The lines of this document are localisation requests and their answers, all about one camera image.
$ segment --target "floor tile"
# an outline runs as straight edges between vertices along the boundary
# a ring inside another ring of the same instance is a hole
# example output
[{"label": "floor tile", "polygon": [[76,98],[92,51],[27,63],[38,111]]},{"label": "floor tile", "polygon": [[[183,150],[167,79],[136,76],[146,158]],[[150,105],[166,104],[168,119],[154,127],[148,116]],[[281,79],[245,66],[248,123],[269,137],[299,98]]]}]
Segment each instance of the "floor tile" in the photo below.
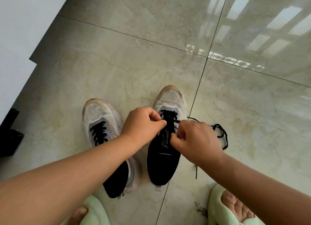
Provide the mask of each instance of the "floor tile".
[{"label": "floor tile", "polygon": [[[219,123],[226,153],[311,195],[311,88],[208,59],[191,117]],[[202,215],[215,182],[181,158],[157,225],[207,224]]]},{"label": "floor tile", "polygon": [[67,0],[61,15],[207,57],[225,0]]},{"label": "floor tile", "polygon": [[311,86],[311,0],[226,0],[209,58]]},{"label": "floor tile", "polygon": [[[25,138],[0,162],[3,180],[89,148],[82,108],[90,98],[109,101],[125,120],[130,110],[152,106],[166,85],[193,103],[206,58],[72,19],[57,17],[31,58],[37,67],[19,95],[15,128]],[[144,172],[138,191],[124,200],[101,199],[111,224],[156,223],[165,189],[155,191],[146,172],[145,146],[136,157]]]}]

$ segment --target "marble floor tile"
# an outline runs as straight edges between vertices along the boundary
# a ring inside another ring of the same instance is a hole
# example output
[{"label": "marble floor tile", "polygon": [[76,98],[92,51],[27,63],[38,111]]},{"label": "marble floor tile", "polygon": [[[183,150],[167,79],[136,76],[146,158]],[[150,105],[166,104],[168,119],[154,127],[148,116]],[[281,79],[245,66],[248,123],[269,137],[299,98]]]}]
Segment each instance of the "marble floor tile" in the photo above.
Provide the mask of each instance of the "marble floor tile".
[{"label": "marble floor tile", "polygon": [[61,15],[208,55],[225,0],[67,0]]},{"label": "marble floor tile", "polygon": [[311,86],[311,0],[226,0],[208,57]]},{"label": "marble floor tile", "polygon": [[[311,195],[311,88],[208,59],[191,117],[219,123],[226,153]],[[157,225],[207,224],[204,211],[215,182],[181,157]]]},{"label": "marble floor tile", "polygon": [[[25,134],[15,155],[0,162],[0,179],[89,148],[82,108],[90,98],[109,101],[125,120],[138,106],[152,106],[166,85],[177,85],[192,105],[206,58],[119,32],[57,17],[34,52],[37,67],[19,95],[14,127]],[[145,146],[136,155],[143,177],[123,200],[96,191],[111,224],[156,223],[165,194],[146,172]]]}]

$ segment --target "sneaker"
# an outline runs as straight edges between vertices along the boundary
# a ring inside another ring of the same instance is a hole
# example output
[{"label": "sneaker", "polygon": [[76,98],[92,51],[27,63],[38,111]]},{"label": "sneaker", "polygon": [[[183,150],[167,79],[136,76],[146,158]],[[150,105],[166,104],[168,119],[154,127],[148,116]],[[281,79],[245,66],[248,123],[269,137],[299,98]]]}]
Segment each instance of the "sneaker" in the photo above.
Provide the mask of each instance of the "sneaker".
[{"label": "sneaker", "polygon": [[[82,112],[83,127],[91,148],[110,141],[120,135],[122,120],[119,113],[108,102],[101,99],[88,100]],[[137,189],[141,171],[139,163],[130,157],[103,183],[110,198],[123,198]]]},{"label": "sneaker", "polygon": [[156,98],[155,111],[167,125],[151,141],[147,154],[147,170],[151,182],[165,185],[173,177],[178,166],[180,153],[170,144],[171,133],[177,134],[179,122],[187,119],[187,104],[177,87],[164,87]]}]

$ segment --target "person's left hand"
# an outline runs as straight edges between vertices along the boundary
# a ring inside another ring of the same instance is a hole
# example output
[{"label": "person's left hand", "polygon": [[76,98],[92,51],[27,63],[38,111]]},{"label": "person's left hand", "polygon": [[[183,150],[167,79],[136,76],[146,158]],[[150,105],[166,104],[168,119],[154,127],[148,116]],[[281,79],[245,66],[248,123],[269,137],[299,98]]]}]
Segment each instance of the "person's left hand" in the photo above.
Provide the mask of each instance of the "person's left hand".
[{"label": "person's left hand", "polygon": [[141,148],[166,126],[166,121],[151,107],[138,107],[128,114],[121,136],[126,135]]}]

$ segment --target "laced sneaker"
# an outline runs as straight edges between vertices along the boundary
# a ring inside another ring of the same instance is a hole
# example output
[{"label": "laced sneaker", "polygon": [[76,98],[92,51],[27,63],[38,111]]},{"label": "laced sneaker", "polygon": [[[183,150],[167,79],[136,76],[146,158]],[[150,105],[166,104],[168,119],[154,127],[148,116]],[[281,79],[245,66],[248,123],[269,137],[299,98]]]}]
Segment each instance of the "laced sneaker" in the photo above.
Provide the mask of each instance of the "laced sneaker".
[{"label": "laced sneaker", "polygon": [[173,177],[180,153],[170,144],[171,133],[177,134],[179,122],[187,119],[187,104],[183,94],[177,87],[164,87],[156,98],[155,111],[167,125],[151,141],[147,154],[147,170],[151,182],[162,186]]},{"label": "laced sneaker", "polygon": [[[120,135],[122,120],[108,102],[101,99],[88,100],[82,112],[83,127],[91,148]],[[140,181],[140,165],[130,157],[103,183],[110,198],[122,199],[126,193],[137,189]]]}]

